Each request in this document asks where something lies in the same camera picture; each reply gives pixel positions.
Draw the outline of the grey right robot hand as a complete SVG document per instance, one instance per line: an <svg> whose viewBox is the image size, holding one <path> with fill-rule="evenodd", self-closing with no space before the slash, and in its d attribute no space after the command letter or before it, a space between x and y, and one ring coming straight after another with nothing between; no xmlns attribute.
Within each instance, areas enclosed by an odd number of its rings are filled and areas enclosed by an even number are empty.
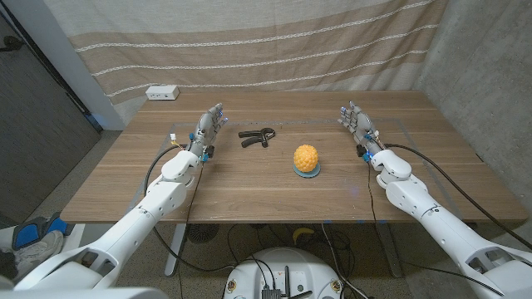
<svg viewBox="0 0 532 299"><path fill-rule="evenodd" d="M369 116L352 101L349 102L348 108L340 109L340 118L337 121L352 134L357 145L357 156L366 162L386 148L379 140L379 131Z"/></svg>

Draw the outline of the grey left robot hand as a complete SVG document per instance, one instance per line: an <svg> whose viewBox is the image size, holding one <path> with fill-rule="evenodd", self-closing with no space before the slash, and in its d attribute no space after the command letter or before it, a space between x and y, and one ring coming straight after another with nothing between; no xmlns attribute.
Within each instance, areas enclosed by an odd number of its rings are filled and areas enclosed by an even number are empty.
<svg viewBox="0 0 532 299"><path fill-rule="evenodd" d="M217 134L227 121L222 103L211 107L200 117L187 150L199 157L203 156L205 151L214 145Z"/></svg>

